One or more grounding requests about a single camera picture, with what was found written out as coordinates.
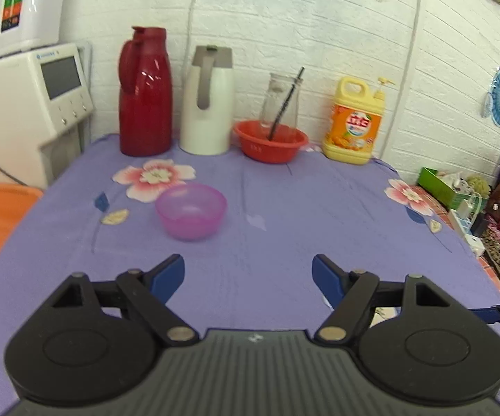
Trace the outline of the black straw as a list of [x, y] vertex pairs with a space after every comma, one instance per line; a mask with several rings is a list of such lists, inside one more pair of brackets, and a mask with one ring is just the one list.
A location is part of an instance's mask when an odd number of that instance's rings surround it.
[[277, 113], [277, 116], [275, 117], [275, 120], [274, 122], [272, 123], [271, 125], [271, 130], [270, 130], [270, 133], [269, 133], [269, 136], [268, 136], [268, 140], [272, 141], [273, 138], [274, 138], [274, 135], [275, 135], [275, 131], [285, 113], [285, 111], [287, 111], [287, 107], [289, 106], [290, 104], [290, 101], [292, 99], [292, 96], [295, 92], [295, 89], [297, 87], [297, 85], [300, 84], [300, 81], [302, 80], [302, 77], [303, 77], [303, 74], [304, 74], [304, 70], [305, 70], [305, 67], [301, 67], [300, 70], [299, 70], [299, 73], [298, 75], [293, 79], [293, 82], [292, 82], [292, 85], [291, 85], [291, 88], [287, 94], [287, 96], [285, 97], [285, 100], [283, 101], [283, 104], [281, 106], [281, 108], [279, 109], [278, 113]]

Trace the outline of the red thermos jug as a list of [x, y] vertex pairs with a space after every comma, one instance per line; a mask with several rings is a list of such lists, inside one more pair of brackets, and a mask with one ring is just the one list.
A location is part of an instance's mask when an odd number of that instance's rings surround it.
[[173, 142], [173, 79], [162, 27], [133, 28], [118, 62], [120, 149], [127, 156], [164, 153]]

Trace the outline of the white thermos jug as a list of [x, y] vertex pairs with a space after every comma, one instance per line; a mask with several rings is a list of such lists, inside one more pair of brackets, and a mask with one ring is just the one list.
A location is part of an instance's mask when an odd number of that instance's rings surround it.
[[197, 46], [184, 87], [180, 148], [199, 156], [226, 153], [231, 143], [234, 110], [232, 50], [215, 45]]

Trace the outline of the red plastic basket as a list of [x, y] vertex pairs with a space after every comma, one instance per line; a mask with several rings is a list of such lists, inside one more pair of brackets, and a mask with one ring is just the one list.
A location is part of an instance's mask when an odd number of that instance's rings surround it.
[[280, 125], [269, 140], [269, 130], [258, 120], [243, 120], [235, 124], [242, 153], [261, 163], [290, 163], [302, 147], [308, 144], [308, 136], [296, 128]]

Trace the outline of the black power adapter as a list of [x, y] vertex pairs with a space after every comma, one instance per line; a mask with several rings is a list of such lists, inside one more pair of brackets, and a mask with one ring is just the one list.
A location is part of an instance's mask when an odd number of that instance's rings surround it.
[[481, 237], [490, 224], [489, 215], [484, 211], [480, 212], [470, 226], [470, 233], [474, 237]]

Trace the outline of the purple floral tablecloth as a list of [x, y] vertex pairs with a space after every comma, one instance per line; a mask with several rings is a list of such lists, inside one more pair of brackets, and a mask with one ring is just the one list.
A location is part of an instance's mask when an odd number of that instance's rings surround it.
[[167, 159], [193, 167], [196, 182], [226, 197], [226, 217], [213, 237], [173, 239], [153, 204], [130, 199], [113, 178], [143, 160], [123, 155], [109, 135], [46, 190], [5, 243], [0, 413], [16, 399], [3, 366], [8, 340], [76, 271], [112, 280], [178, 253], [186, 277], [169, 304], [197, 331], [315, 331], [329, 313], [311, 275], [319, 253], [342, 269], [364, 269], [385, 281], [425, 275], [469, 308], [500, 303], [500, 292], [454, 231], [432, 233], [427, 220], [387, 196], [398, 177], [387, 163], [354, 166], [302, 151], [291, 163], [273, 165], [236, 149], [217, 157], [172, 149]]

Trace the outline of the white power strip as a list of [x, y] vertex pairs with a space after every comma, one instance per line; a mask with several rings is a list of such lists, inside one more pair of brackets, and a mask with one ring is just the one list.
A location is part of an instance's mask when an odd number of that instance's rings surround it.
[[481, 257], [485, 247], [480, 237], [475, 236], [471, 228], [473, 222], [470, 219], [473, 206], [469, 201], [463, 200], [457, 209], [448, 211], [448, 220], [454, 231], [465, 241], [476, 257]]

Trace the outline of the white water dispenser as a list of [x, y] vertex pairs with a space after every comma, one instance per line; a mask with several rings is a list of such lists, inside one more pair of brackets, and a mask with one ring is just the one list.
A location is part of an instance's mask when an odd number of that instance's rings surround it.
[[87, 43], [0, 59], [0, 182], [46, 189], [84, 151], [94, 105]]

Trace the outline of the yellow detergent bottle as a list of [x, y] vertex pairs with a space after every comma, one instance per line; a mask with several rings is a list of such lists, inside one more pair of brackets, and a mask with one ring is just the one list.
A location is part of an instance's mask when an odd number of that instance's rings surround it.
[[395, 85], [379, 77], [374, 92], [358, 78], [342, 77], [333, 98], [331, 127], [322, 141], [322, 152], [330, 160], [354, 165], [371, 158], [382, 124], [386, 85]]

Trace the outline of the glass pitcher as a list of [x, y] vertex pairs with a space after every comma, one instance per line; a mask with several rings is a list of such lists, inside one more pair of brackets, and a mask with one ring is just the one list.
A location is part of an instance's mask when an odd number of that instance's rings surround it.
[[260, 138], [278, 143], [296, 140], [301, 83], [300, 75], [270, 74], [259, 117], [257, 133]]

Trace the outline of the purple plastic bowl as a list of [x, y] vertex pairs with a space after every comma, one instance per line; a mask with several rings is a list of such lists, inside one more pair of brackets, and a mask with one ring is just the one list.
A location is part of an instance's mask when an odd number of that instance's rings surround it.
[[155, 208], [168, 235], [180, 241], [199, 241], [219, 230], [227, 200], [215, 188], [189, 183], [162, 193]]

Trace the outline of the green box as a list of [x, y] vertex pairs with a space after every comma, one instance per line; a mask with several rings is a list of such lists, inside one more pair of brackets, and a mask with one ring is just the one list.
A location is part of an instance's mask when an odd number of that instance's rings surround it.
[[469, 200], [471, 196], [467, 193], [456, 192], [451, 186], [444, 183], [437, 176], [437, 169], [422, 167], [416, 184], [429, 193], [446, 209], [457, 209], [464, 200]]

